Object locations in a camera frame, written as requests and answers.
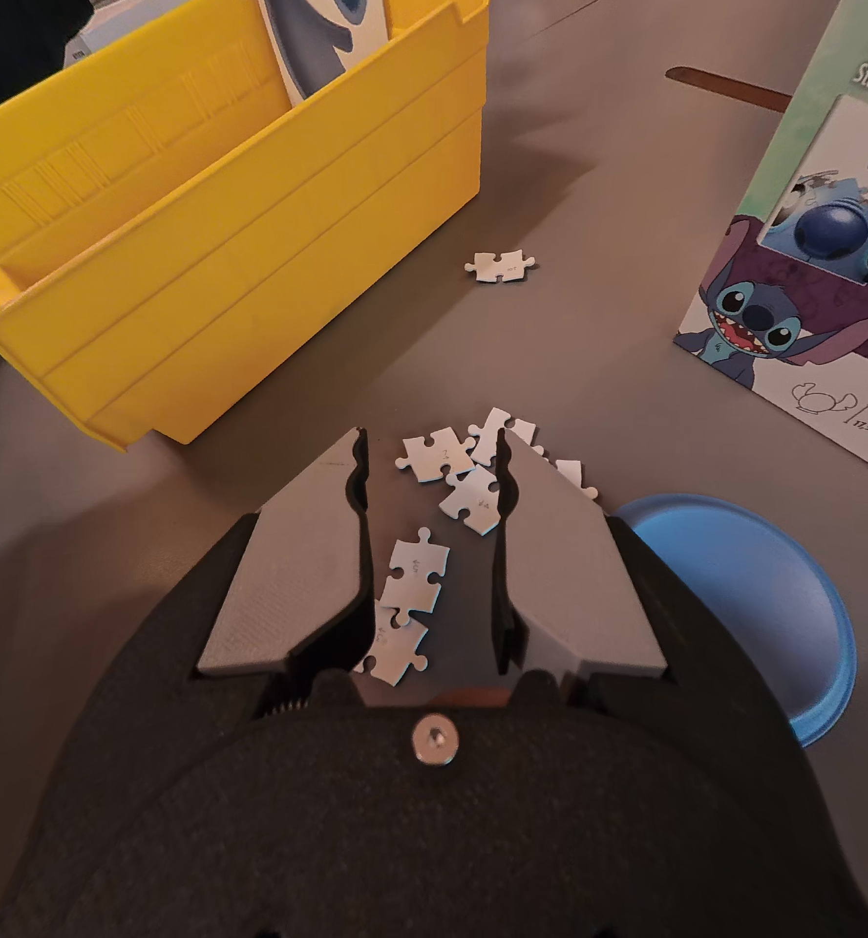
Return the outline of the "blue round plastic dish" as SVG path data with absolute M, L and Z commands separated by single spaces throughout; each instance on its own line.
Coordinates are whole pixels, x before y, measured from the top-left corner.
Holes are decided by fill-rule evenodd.
M 735 637 L 809 746 L 839 720 L 858 670 L 847 609 L 789 535 L 730 502 L 657 494 L 615 511 Z

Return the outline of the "puzzle piece cluster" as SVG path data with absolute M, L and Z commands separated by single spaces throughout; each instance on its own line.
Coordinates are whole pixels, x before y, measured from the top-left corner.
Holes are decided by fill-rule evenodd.
M 398 473 L 415 479 L 418 491 L 437 499 L 444 522 L 469 531 L 464 542 L 474 536 L 478 543 L 486 544 L 498 528 L 495 463 L 500 434 L 505 442 L 516 434 L 547 459 L 545 448 L 535 443 L 537 424 L 494 407 L 481 426 L 468 426 L 465 439 L 451 427 L 435 429 L 404 439 L 404 453 L 393 461 Z M 462 663 L 472 659 L 472 628 L 463 627 L 458 638 L 448 635 L 442 624 L 455 618 L 437 612 L 444 582 L 453 586 L 451 574 L 468 567 L 468 552 L 458 553 L 445 541 L 442 529 L 434 529 L 432 523 L 431 509 L 426 508 L 409 534 L 393 540 L 388 572 L 380 579 L 381 596 L 375 605 L 375 639 L 368 658 L 354 668 L 356 674 L 366 675 L 369 686 L 396 687 L 408 674 L 429 669 L 431 662 L 436 665 L 435 676 L 445 677 L 450 662 L 443 658 L 440 638 L 449 650 L 456 649 Z

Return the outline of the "yellow plastic bin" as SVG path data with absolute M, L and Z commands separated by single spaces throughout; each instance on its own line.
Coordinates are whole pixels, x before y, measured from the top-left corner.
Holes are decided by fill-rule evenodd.
M 488 3 L 385 6 L 296 106 L 239 1 L 0 105 L 0 356 L 78 428 L 190 442 L 478 192 Z

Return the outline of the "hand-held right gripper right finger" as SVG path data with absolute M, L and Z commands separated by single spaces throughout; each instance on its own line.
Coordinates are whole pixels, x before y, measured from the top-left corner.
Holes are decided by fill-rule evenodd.
M 497 440 L 492 641 L 510 664 L 554 676 L 660 676 L 666 661 L 592 499 L 513 432 Z

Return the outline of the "person's left forearm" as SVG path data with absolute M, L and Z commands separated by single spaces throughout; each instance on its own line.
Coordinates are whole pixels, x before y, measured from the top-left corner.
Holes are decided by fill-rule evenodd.
M 0 104 L 60 71 L 92 14 L 89 1 L 0 1 Z

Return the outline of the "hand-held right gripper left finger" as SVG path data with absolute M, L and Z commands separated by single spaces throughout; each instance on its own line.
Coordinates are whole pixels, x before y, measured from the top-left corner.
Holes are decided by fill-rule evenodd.
M 367 477 L 367 434 L 352 428 L 261 507 L 200 673 L 350 670 L 368 654 Z

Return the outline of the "white card with blue ears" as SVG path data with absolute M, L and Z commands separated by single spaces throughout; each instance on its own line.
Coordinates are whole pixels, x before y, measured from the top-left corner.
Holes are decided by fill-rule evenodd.
M 260 1 L 292 106 L 383 47 L 383 1 Z

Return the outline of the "cartoon printed puzzle box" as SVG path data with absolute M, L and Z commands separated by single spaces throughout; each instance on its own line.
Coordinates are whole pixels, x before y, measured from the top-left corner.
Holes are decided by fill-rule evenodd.
M 837 6 L 674 341 L 868 463 L 868 1 Z

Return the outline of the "joined puzzle piece pair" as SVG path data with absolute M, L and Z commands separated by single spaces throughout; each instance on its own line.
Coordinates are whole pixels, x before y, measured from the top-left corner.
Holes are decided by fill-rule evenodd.
M 523 280 L 526 272 L 534 267 L 536 259 L 526 257 L 522 250 L 502 252 L 476 252 L 472 262 L 464 264 L 467 273 L 474 274 L 476 281 L 482 283 L 513 282 Z

